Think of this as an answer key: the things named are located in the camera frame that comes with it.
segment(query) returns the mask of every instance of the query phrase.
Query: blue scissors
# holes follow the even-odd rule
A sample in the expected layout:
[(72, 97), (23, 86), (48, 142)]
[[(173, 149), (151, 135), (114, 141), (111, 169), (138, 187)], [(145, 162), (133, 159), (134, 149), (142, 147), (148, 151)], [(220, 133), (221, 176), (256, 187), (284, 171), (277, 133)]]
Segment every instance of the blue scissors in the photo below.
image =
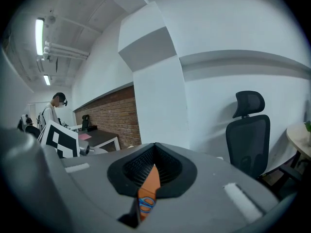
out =
[[(140, 211), (141, 211), (141, 212), (144, 212), (144, 213), (149, 213), (149, 212), (151, 212), (151, 210), (152, 210), (152, 208), (154, 207), (155, 204), (156, 204), (156, 202), (155, 202), (152, 198), (150, 198), (150, 197), (144, 197), (144, 198), (139, 199), (139, 208), (140, 208)], [(143, 210), (143, 209), (141, 208), (141, 206), (150, 208), (150, 210), (149, 210), (149, 211), (145, 211), (145, 210)]]

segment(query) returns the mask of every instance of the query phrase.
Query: ceiling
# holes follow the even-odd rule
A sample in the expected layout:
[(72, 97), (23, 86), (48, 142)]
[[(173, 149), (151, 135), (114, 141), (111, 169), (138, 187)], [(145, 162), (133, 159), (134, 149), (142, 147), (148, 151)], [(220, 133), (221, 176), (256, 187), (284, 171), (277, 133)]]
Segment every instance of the ceiling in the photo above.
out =
[[(108, 25), (127, 13), (114, 0), (27, 0), (12, 18), (7, 32), (10, 41), (6, 53), (26, 84), (33, 90), (71, 87), (82, 60), (56, 58), (42, 61), (43, 72), (37, 65), (35, 20), (45, 19), (43, 42), (90, 52), (95, 40)], [(49, 75), (51, 86), (43, 75)]]

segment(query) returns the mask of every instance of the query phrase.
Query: chair armrest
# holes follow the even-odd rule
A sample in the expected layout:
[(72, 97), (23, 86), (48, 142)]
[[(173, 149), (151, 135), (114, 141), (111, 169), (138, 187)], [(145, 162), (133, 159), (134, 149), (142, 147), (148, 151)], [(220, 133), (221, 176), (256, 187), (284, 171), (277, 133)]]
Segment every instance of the chair armrest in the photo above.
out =
[(279, 167), (279, 170), (298, 183), (301, 182), (302, 180), (302, 175), (295, 169), (291, 168), (290, 166), (281, 165)]

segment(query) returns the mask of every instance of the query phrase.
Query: tube light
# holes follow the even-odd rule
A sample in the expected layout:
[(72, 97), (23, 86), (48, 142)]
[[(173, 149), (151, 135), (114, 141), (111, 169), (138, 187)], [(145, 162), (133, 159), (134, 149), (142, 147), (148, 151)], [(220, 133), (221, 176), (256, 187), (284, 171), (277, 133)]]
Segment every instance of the tube light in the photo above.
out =
[(51, 85), (51, 84), (50, 84), (50, 81), (49, 81), (48, 75), (44, 75), (43, 77), (44, 77), (44, 79), (45, 79), (45, 83), (47, 83), (47, 85)]
[(42, 18), (35, 21), (35, 45), (38, 55), (43, 55), (43, 23), (44, 19)]

